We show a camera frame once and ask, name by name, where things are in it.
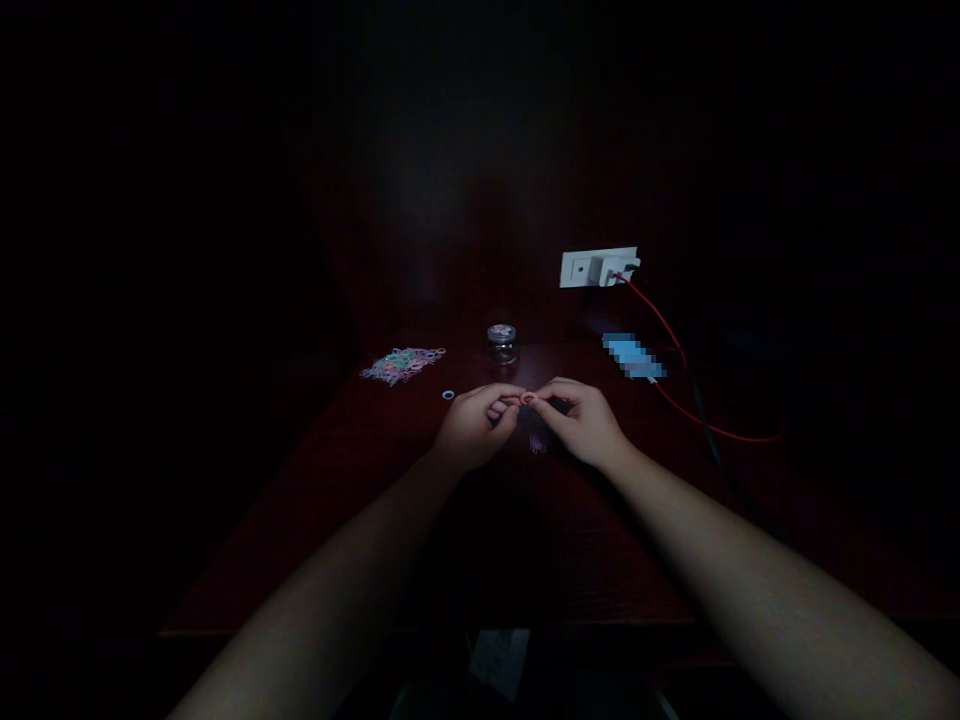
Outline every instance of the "wall outlet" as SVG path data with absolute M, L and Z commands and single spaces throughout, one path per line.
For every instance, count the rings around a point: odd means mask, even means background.
M 560 287 L 601 287 L 612 285 L 608 268 L 610 258 L 636 259 L 637 248 L 610 248 L 609 250 L 578 250 L 563 254 L 560 262 Z M 628 280 L 633 272 L 623 272 Z

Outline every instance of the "hand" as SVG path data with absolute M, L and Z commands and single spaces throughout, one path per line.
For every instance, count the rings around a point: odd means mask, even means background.
M 495 383 L 457 397 L 430 451 L 460 473 L 476 470 L 496 455 L 517 426 L 524 388 Z M 499 419 L 496 427 L 491 420 Z
M 556 377 L 537 390 L 537 396 L 530 407 L 540 413 L 567 449 L 585 463 L 601 468 L 609 466 L 633 449 L 607 399 L 595 387 Z M 554 397 L 570 403 L 570 412 L 564 415 L 547 402 Z

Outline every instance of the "forearm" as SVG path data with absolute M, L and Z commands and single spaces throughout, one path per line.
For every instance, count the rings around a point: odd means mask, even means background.
M 171 717 L 332 716 L 389 629 L 458 480 L 421 458 L 274 593 Z
M 791 716 L 960 716 L 957 678 L 822 570 L 632 448 L 601 469 Z

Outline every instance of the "plug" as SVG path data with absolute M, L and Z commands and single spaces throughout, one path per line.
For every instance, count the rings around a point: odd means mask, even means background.
M 626 280 L 633 277 L 633 271 L 640 267 L 640 258 L 615 255 L 603 258 L 597 265 L 595 276 L 591 273 L 590 279 L 600 287 L 611 287 L 620 282 L 617 273 Z

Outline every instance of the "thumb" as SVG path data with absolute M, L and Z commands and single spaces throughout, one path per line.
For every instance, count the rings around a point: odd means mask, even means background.
M 519 414 L 520 408 L 516 405 L 511 405 L 507 408 L 506 412 L 500 416 L 500 422 L 498 422 L 497 426 L 490 432 L 493 433 L 494 437 L 506 442 L 510 433 L 512 433 L 513 429 L 517 426 L 517 415 Z
M 540 417 L 543 418 L 543 421 L 547 423 L 550 429 L 557 433 L 557 435 L 560 435 L 565 429 L 566 423 L 570 422 L 570 419 L 566 415 L 541 398 L 537 398 L 530 403 L 530 407 L 537 411 Z

